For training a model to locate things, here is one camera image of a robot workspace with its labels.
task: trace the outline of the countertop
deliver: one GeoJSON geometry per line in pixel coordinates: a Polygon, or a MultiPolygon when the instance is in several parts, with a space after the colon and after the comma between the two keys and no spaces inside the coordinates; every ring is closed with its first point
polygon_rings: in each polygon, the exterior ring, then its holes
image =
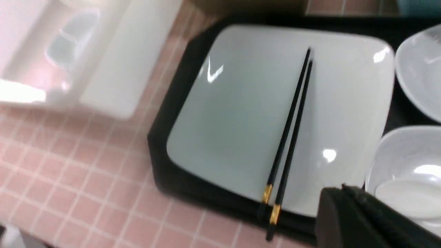
{"type": "MultiPolygon", "coordinates": [[[[311,15],[396,15],[394,0],[310,0],[311,15]]],[[[146,135],[187,42],[216,20],[184,2],[128,121],[0,107],[0,221],[58,248],[303,248],[160,193],[146,135]]]]}

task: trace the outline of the gold chopstick tip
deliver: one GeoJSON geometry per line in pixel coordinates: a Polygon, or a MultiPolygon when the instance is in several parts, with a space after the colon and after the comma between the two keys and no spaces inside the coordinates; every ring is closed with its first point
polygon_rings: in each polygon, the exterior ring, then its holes
{"type": "Polygon", "coordinates": [[[271,191],[273,190],[273,185],[269,184],[265,187],[265,191],[263,192],[262,202],[268,204],[269,197],[271,196],[271,191]]]}
{"type": "Polygon", "coordinates": [[[269,223],[273,225],[277,225],[277,221],[279,220],[280,214],[280,205],[275,204],[273,206],[273,211],[271,212],[271,218],[269,219],[269,223]]]}

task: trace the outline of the black object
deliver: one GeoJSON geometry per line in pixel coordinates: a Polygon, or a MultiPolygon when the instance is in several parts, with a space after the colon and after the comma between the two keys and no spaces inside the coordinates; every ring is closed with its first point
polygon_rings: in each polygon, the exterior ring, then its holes
{"type": "Polygon", "coordinates": [[[441,239],[358,187],[324,188],[317,215],[320,248],[438,248],[441,239]]]}
{"type": "Polygon", "coordinates": [[[286,140],[288,139],[288,133],[291,129],[292,118],[294,117],[295,107],[297,106],[297,101],[299,99],[300,90],[302,88],[303,79],[305,77],[306,67],[309,61],[309,55],[311,54],[311,48],[308,48],[303,62],[302,70],[300,72],[299,81],[297,82],[297,87],[295,88],[294,97],[292,98],[291,107],[289,109],[288,118],[286,119],[285,128],[283,129],[282,137],[280,139],[279,147],[277,148],[276,156],[274,158],[273,166],[269,172],[268,182],[266,183],[265,191],[263,192],[262,202],[260,203],[259,209],[257,211],[257,218],[259,221],[263,220],[265,214],[265,209],[268,206],[269,198],[271,197],[271,192],[273,190],[274,181],[276,180],[277,171],[279,170],[280,160],[282,158],[283,150],[285,149],[286,140]]]}
{"type": "Polygon", "coordinates": [[[285,196],[286,185],[288,183],[289,170],[291,168],[292,156],[294,155],[297,137],[299,136],[300,124],[302,122],[303,109],[305,107],[306,95],[308,93],[309,78],[311,77],[313,61],[308,63],[308,72],[306,73],[305,85],[302,90],[302,98],[300,99],[299,111],[295,118],[294,130],[292,131],[291,143],[289,144],[288,154],[286,156],[285,166],[283,167],[282,178],[280,180],[279,189],[277,190],[276,200],[274,202],[273,211],[269,219],[268,232],[266,233],[266,240],[273,240],[274,232],[276,230],[277,221],[280,215],[280,209],[285,196]]]}
{"type": "MultiPolygon", "coordinates": [[[[394,50],[407,37],[441,23],[441,19],[298,17],[284,14],[232,15],[201,33],[187,45],[185,53],[148,134],[153,176],[158,188],[176,197],[252,222],[259,203],[221,189],[174,164],[167,154],[167,139],[193,86],[199,70],[218,34],[233,24],[297,27],[374,36],[387,41],[394,50]]],[[[419,112],[395,83],[384,133],[407,125],[435,124],[419,112]]],[[[277,231],[316,244],[315,218],[282,211],[277,231]]]]}

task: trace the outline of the white ceramic bowl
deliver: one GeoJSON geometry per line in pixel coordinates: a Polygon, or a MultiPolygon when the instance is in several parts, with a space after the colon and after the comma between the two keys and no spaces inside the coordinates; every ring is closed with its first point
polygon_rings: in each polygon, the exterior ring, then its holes
{"type": "Polygon", "coordinates": [[[409,100],[441,123],[441,25],[406,39],[396,52],[395,68],[409,100]]]}
{"type": "MultiPolygon", "coordinates": [[[[397,198],[400,198],[400,194],[409,194],[410,191],[414,191],[412,188],[405,188],[414,187],[415,182],[420,185],[440,187],[441,190],[441,127],[399,128],[381,139],[374,163],[366,177],[366,191],[377,195],[377,188],[392,180],[409,181],[401,191],[397,191],[397,198]]],[[[393,199],[381,200],[388,204],[388,201],[393,199]]],[[[413,203],[415,202],[412,202],[411,199],[405,202],[405,204],[413,203]]],[[[423,207],[427,202],[416,204],[423,207]]],[[[400,211],[400,209],[404,209],[403,207],[409,206],[397,206],[395,209],[400,211]]],[[[441,236],[441,219],[412,220],[441,236]]]]}
{"type": "Polygon", "coordinates": [[[315,217],[323,187],[361,187],[384,131],[395,76],[389,45],[359,35],[226,28],[170,133],[171,160],[219,187],[260,201],[308,47],[314,65],[282,208],[315,217]]]}

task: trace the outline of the white square plate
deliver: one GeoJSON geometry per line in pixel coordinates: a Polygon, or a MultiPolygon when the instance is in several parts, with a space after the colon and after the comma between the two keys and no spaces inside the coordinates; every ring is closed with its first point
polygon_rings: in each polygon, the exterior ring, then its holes
{"type": "Polygon", "coordinates": [[[362,186],[389,111],[394,55],[384,41],[359,35],[225,29],[168,138],[171,160],[260,201],[309,46],[314,67],[282,208],[315,217],[323,187],[362,186]]]}

